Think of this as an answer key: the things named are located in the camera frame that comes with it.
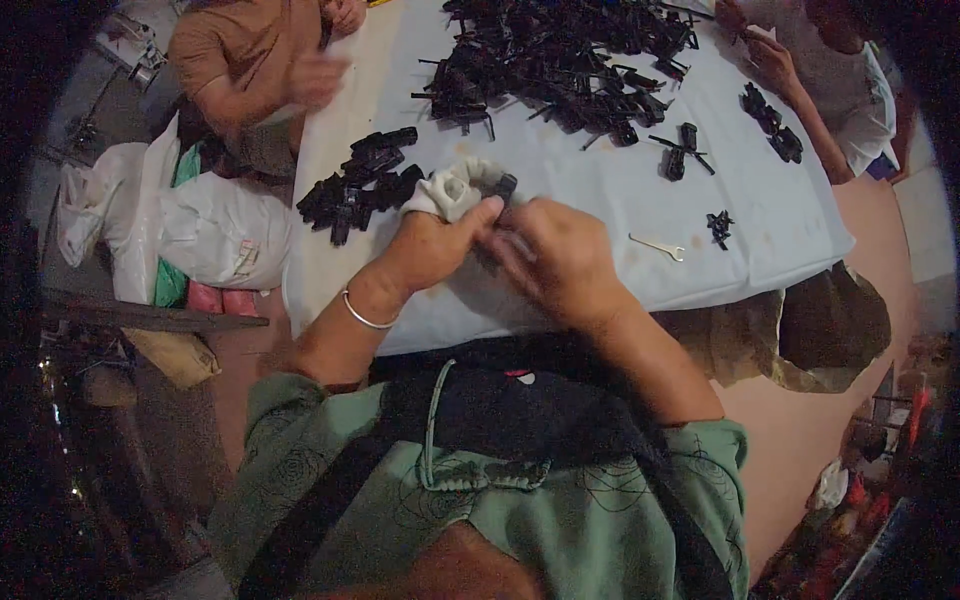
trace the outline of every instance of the silver bangle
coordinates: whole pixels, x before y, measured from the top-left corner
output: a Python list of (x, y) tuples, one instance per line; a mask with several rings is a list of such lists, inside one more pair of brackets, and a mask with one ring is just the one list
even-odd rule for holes
[(358, 313), (356, 310), (353, 309), (352, 306), (350, 306), (350, 300), (347, 299), (347, 296), (349, 296), (349, 293), (350, 291), (347, 288), (344, 288), (344, 291), (340, 293), (340, 296), (342, 296), (344, 299), (344, 304), (347, 305), (347, 310), (350, 311), (350, 314), (353, 315), (357, 321), (366, 325), (367, 327), (372, 327), (373, 329), (380, 329), (380, 330), (389, 329), (393, 327), (396, 324), (396, 322), (399, 320), (399, 317), (397, 317), (396, 319), (393, 319), (389, 323), (383, 324), (383, 325), (371, 323), (367, 321), (366, 319), (360, 316), (360, 313)]

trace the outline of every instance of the metal wrench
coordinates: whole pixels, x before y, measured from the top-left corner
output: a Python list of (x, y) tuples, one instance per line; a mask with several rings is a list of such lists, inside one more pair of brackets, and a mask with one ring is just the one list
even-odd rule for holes
[(644, 246), (649, 246), (650, 248), (656, 248), (661, 252), (668, 253), (670, 254), (670, 258), (673, 258), (677, 262), (684, 262), (684, 259), (680, 256), (680, 252), (683, 252), (684, 249), (681, 248), (680, 246), (664, 246), (663, 244), (655, 244), (653, 242), (644, 242), (643, 240), (636, 239), (632, 233), (627, 233), (627, 237), (637, 242), (638, 244), (643, 244)]

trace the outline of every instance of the black apron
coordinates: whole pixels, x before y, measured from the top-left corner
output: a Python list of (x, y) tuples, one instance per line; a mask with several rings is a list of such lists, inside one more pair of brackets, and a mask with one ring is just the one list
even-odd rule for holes
[[(666, 440), (648, 414), (637, 414), (643, 405), (628, 406), (620, 397), (549, 372), (534, 372), (532, 384), (515, 374), (454, 366), (440, 395), (434, 445), (500, 460), (550, 459), (553, 468), (635, 457), (673, 528), (684, 595), (731, 600), (732, 587), (719, 557), (672, 492)], [(241, 600), (286, 598), (296, 592), (326, 532), (393, 444), (422, 444), (437, 375), (426, 372), (388, 384), (373, 432), (347, 444), (276, 526), (241, 581)]]

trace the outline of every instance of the white shirt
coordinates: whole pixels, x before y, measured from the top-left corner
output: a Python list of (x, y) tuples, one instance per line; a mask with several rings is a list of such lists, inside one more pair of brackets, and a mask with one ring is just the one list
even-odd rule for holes
[(747, 22), (790, 51), (797, 77), (855, 176), (880, 156), (897, 131), (894, 95), (868, 44), (843, 54), (824, 44), (802, 0), (740, 0)]

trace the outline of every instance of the white table cover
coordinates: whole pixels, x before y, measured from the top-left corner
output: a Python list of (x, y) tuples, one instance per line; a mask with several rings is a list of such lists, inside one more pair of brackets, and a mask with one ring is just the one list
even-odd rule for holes
[[(738, 54), (712, 23), (697, 24), (700, 49), (683, 50), (691, 65), (683, 85), (672, 82), (658, 96), (675, 102), (666, 120), (637, 127), (640, 143), (614, 148), (604, 136), (588, 150), (587, 132), (563, 133), (554, 122), (527, 121), (536, 109), (508, 102), (492, 109), (496, 141), (487, 127), (459, 127), (428, 118), (429, 101), (414, 100), (434, 66), (417, 59), (449, 55), (458, 26), (446, 28), (441, 2), (393, 0), (372, 9), (356, 35), (331, 45), (354, 66), (345, 90), (327, 109), (310, 116), (301, 143), (295, 202), (317, 180), (349, 158), (349, 144), (375, 131), (416, 125), (420, 141), (403, 149), (407, 164), (425, 173), (461, 156), (504, 165), (526, 198), (552, 196), (602, 219), (612, 242), (616, 269), (651, 311), (712, 306), (783, 288), (824, 270), (853, 246), (837, 211), (827, 176), (797, 116), (773, 93), (764, 96), (804, 144), (804, 160), (784, 163), (759, 125), (743, 111), (739, 96), (749, 81)], [(663, 80), (649, 55), (615, 57), (641, 74)], [(698, 127), (698, 144), (717, 174), (711, 177), (692, 157), (681, 181), (660, 175), (664, 149), (648, 134), (679, 139), (678, 127)], [(728, 210), (736, 221), (728, 252), (713, 243), (707, 214)], [(390, 241), (398, 218), (375, 213), (368, 231), (352, 231), (333, 248), (329, 230), (295, 227), (283, 292), (294, 335), (299, 334), (347, 281)], [(634, 237), (686, 248), (684, 262), (630, 241)], [(549, 322), (516, 295), (503, 276), (491, 276), (474, 260), (450, 281), (416, 294), (385, 339), (379, 354), (443, 348), (478, 337), (543, 329)]]

